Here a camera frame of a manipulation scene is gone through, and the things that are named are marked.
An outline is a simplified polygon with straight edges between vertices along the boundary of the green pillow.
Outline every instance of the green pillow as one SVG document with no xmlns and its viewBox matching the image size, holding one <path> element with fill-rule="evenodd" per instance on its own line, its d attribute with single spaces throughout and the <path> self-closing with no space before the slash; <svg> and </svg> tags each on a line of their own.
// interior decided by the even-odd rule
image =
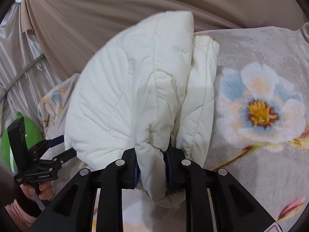
<svg viewBox="0 0 309 232">
<path fill-rule="evenodd" d="M 18 112 L 16 114 L 15 119 L 19 119 L 23 117 L 23 115 Z M 26 143 L 28 149 L 33 147 L 35 144 L 40 142 L 43 137 L 38 129 L 38 127 L 32 122 L 31 119 L 24 117 L 25 121 L 25 131 L 26 131 Z M 13 158 L 13 154 L 10 147 L 10 141 L 9 136 L 7 134 L 7 129 L 5 129 L 2 137 L 2 158 L 5 162 L 5 164 L 8 166 L 8 168 L 13 172 L 16 173 L 16 164 Z"/>
</svg>

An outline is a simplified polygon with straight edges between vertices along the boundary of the human hand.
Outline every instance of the human hand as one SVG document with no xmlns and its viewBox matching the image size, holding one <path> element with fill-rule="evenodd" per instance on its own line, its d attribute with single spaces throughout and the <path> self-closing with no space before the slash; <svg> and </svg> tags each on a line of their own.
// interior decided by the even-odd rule
<svg viewBox="0 0 309 232">
<path fill-rule="evenodd" d="M 51 184 L 52 184 L 51 181 L 39 183 L 39 190 L 41 191 L 41 193 L 39 194 L 39 198 L 41 200 L 50 200 L 53 197 L 53 188 Z M 33 186 L 25 183 L 25 184 L 20 185 L 20 188 L 22 189 L 22 191 L 24 192 L 24 195 L 27 198 L 33 200 L 31 195 L 35 194 L 36 192 Z"/>
</svg>

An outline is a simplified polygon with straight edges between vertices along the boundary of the fleece blanket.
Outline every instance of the fleece blanket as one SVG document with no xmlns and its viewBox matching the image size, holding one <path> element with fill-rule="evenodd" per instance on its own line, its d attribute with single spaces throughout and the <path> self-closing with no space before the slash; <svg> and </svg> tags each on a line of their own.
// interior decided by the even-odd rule
<svg viewBox="0 0 309 232">
<path fill-rule="evenodd" d="M 221 49 L 204 168 L 228 169 L 283 232 L 308 204 L 308 32 L 308 24 L 298 31 L 267 27 L 207 32 Z M 127 232 L 184 232 L 185 203 L 164 208 L 142 191 L 123 190 L 123 221 Z"/>
</svg>

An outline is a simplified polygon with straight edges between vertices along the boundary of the white quilted jacket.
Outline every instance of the white quilted jacket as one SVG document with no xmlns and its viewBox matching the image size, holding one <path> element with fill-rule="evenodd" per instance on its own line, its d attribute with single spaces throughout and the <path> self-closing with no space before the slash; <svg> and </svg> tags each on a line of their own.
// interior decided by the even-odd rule
<svg viewBox="0 0 309 232">
<path fill-rule="evenodd" d="M 153 15 L 112 38 L 88 62 L 72 94 L 65 146 L 95 170 L 135 147 L 143 188 L 173 207 L 163 153 L 173 146 L 203 166 L 214 114 L 220 45 L 194 34 L 191 12 Z"/>
</svg>

